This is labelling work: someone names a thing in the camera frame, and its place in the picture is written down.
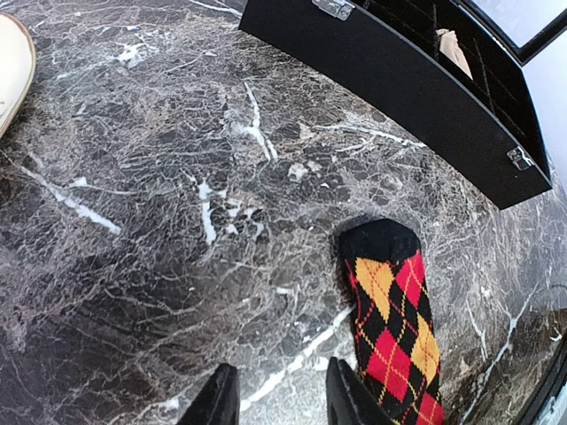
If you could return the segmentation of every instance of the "metal clasp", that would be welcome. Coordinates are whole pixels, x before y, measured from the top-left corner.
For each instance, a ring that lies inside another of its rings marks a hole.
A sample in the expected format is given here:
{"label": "metal clasp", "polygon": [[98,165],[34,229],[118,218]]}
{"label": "metal clasp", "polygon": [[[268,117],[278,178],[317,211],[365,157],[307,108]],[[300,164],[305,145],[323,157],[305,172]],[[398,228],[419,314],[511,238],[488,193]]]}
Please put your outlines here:
{"label": "metal clasp", "polygon": [[520,171],[527,170],[534,165],[532,159],[528,157],[527,153],[525,153],[524,148],[520,146],[508,152],[508,158],[510,158],[516,168]]}
{"label": "metal clasp", "polygon": [[333,18],[347,20],[354,10],[354,4],[347,0],[312,0],[313,4]]}

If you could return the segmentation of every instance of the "white shoe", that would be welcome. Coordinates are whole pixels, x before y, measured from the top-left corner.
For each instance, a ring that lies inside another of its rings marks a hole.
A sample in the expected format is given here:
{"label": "white shoe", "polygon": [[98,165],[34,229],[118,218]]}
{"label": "white shoe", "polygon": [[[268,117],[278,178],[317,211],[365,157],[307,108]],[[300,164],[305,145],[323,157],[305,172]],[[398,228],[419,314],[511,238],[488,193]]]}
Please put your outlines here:
{"label": "white shoe", "polygon": [[13,16],[0,13],[0,138],[24,101],[34,71],[32,38]]}

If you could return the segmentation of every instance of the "black display case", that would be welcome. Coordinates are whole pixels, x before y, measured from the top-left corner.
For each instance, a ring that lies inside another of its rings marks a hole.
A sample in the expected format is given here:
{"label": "black display case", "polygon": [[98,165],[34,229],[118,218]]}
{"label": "black display case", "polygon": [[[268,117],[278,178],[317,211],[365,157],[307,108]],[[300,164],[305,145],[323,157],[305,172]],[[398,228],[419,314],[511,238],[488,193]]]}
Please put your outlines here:
{"label": "black display case", "polygon": [[[521,64],[457,4],[249,0],[240,28],[388,115],[499,208],[551,189]],[[439,51],[441,28],[456,32],[472,79]]]}

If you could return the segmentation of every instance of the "argyle sock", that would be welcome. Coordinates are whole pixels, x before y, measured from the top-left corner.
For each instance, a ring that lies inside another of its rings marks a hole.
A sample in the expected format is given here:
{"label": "argyle sock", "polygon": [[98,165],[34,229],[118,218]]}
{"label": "argyle sock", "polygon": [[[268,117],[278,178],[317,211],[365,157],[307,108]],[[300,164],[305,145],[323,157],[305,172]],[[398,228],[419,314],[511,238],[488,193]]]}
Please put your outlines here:
{"label": "argyle sock", "polygon": [[361,379],[399,424],[439,425],[440,355],[416,234],[377,220],[338,239],[356,297],[354,344]]}

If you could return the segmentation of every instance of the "dark marble surface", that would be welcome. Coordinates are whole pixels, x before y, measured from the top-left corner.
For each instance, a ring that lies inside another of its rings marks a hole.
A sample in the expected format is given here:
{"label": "dark marble surface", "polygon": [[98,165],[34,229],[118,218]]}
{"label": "dark marble surface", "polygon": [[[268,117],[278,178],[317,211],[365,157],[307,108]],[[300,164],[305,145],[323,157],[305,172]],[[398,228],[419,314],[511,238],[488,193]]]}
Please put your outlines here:
{"label": "dark marble surface", "polygon": [[325,423],[363,214],[422,238],[447,423],[510,422],[567,329],[563,190],[497,211],[204,1],[0,1],[38,54],[0,142],[0,423],[173,424],[223,361],[242,423]]}

